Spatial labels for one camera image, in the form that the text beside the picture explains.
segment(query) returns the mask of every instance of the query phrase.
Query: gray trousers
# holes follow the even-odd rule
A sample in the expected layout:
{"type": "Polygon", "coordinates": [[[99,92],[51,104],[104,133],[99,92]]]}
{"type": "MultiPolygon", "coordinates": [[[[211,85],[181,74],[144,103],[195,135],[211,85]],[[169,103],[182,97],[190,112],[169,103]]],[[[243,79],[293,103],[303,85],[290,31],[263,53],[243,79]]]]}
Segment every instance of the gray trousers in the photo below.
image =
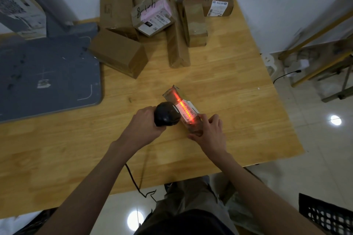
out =
{"type": "Polygon", "coordinates": [[[200,209],[210,212],[225,224],[234,234],[238,234],[236,227],[229,218],[227,208],[216,197],[209,186],[209,177],[203,176],[173,183],[164,196],[158,201],[152,215],[142,223],[134,235],[144,229],[182,212],[200,209]]]}

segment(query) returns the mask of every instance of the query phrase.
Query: wooden tabletop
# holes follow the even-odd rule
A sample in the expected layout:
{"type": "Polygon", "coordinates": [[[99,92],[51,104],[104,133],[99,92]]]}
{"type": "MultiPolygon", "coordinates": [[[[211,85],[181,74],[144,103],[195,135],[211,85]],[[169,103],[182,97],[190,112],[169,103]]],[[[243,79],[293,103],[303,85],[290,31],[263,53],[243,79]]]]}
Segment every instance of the wooden tabletop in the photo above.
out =
{"type": "MultiPolygon", "coordinates": [[[[0,218],[59,206],[99,162],[139,109],[163,102],[173,84],[196,108],[218,113],[227,149],[242,165],[303,153],[235,2],[207,17],[209,40],[190,48],[191,67],[168,65],[165,33],[141,36],[150,61],[138,79],[104,66],[102,103],[0,125],[0,218]]],[[[179,123],[133,156],[141,188],[218,172],[179,123]]],[[[111,194],[134,190],[125,168],[111,194]]]]}

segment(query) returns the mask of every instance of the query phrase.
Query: perforated black crate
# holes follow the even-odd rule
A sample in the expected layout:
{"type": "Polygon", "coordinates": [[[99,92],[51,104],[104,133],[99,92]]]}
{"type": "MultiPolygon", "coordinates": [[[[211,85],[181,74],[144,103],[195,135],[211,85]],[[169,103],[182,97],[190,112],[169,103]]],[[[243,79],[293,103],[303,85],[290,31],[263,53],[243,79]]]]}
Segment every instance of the perforated black crate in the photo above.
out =
{"type": "Polygon", "coordinates": [[[353,234],[353,212],[299,193],[299,213],[331,234],[353,234]]]}

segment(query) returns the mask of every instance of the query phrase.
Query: small package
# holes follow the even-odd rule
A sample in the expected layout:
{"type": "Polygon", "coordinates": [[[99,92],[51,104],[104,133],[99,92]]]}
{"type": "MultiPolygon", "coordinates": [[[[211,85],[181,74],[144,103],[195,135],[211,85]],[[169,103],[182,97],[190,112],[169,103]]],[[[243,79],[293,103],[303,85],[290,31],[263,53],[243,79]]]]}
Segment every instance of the small package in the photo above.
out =
{"type": "Polygon", "coordinates": [[[185,95],[180,93],[179,88],[173,85],[163,94],[163,97],[176,106],[181,114],[181,121],[190,133],[200,136],[203,134],[203,123],[197,115],[199,111],[191,101],[186,100],[185,95]]]}
{"type": "Polygon", "coordinates": [[[99,31],[88,49],[100,62],[135,79],[148,62],[141,43],[107,29],[99,31]]]}
{"type": "Polygon", "coordinates": [[[131,11],[131,17],[134,27],[148,37],[175,22],[169,0],[143,0],[136,3],[131,11]]]}
{"type": "Polygon", "coordinates": [[[179,16],[176,1],[169,1],[175,19],[175,23],[165,29],[169,66],[171,68],[187,67],[190,66],[190,56],[184,37],[183,24],[179,16]]]}
{"type": "Polygon", "coordinates": [[[132,25],[133,0],[100,0],[99,26],[138,41],[138,31],[132,25]]]}
{"type": "Polygon", "coordinates": [[[207,44],[207,26],[201,4],[186,5],[182,8],[181,16],[185,31],[186,42],[189,47],[201,47],[207,44]]]}
{"type": "Polygon", "coordinates": [[[183,5],[201,4],[204,16],[229,16],[232,13],[233,0],[183,0],[183,5]]]}
{"type": "Polygon", "coordinates": [[[47,36],[47,18],[35,0],[0,0],[1,23],[24,39],[47,36]]]}

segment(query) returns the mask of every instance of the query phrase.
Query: black cable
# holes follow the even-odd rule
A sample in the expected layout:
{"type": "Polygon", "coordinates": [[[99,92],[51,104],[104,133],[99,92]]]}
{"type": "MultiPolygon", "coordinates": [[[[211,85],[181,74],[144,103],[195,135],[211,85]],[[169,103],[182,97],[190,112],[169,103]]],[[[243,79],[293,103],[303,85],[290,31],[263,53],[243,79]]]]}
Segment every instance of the black cable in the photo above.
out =
{"type": "Polygon", "coordinates": [[[130,177],[131,177],[131,179],[132,179],[133,184],[134,184],[135,187],[137,188],[137,191],[138,191],[143,197],[145,197],[145,198],[147,198],[147,195],[148,195],[148,194],[151,194],[151,198],[152,198],[155,202],[157,202],[157,201],[155,200],[155,198],[153,198],[153,196],[152,196],[153,194],[156,193],[157,190],[155,189],[154,191],[150,191],[150,192],[146,193],[146,195],[143,194],[143,193],[140,191],[139,187],[137,186],[135,180],[133,179],[133,176],[132,176],[132,174],[131,174],[130,168],[127,166],[127,164],[125,164],[125,166],[126,166],[126,168],[127,168],[127,171],[128,171],[129,174],[130,174],[130,177]]]}
{"type": "Polygon", "coordinates": [[[289,73],[286,73],[285,75],[282,75],[282,76],[280,76],[280,77],[277,77],[277,78],[275,79],[275,81],[273,81],[273,83],[275,83],[277,79],[279,79],[279,78],[281,78],[281,77],[284,77],[284,76],[286,76],[286,75],[288,75],[288,74],[290,74],[290,73],[294,73],[294,72],[289,72],[289,73]]]}

